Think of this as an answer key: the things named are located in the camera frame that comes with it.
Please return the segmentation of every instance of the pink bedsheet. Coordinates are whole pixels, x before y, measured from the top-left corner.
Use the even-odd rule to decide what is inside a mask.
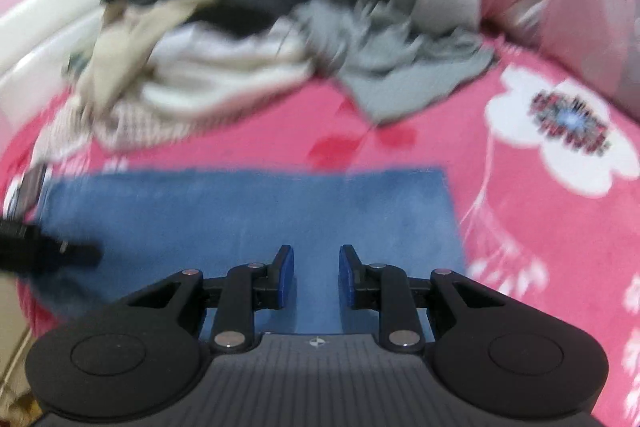
[[[393,126],[369,128],[331,82],[314,80],[232,126],[173,145],[112,155],[92,144],[57,175],[116,169],[267,168],[355,171],[443,166],[472,277],[594,335],[610,375],[596,407],[609,426],[638,423],[640,127],[564,70],[498,42],[496,68]],[[608,129],[599,156],[535,126],[540,92],[579,96]],[[6,185],[26,167],[43,112],[0,162]],[[38,333],[54,321],[21,289]]]

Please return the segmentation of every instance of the blue towel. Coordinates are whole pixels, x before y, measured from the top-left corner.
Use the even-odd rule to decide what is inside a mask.
[[[52,182],[38,220],[48,235],[95,243],[104,252],[97,269],[67,267],[30,280],[36,297],[60,317],[186,268],[220,277],[238,264],[268,263],[280,245],[292,245],[295,280],[287,308],[258,312],[257,331],[375,332],[375,312],[351,311],[339,301],[341,245],[352,244],[363,263],[394,264],[412,277],[428,278],[437,267],[463,271],[446,178],[438,169],[82,176]]]

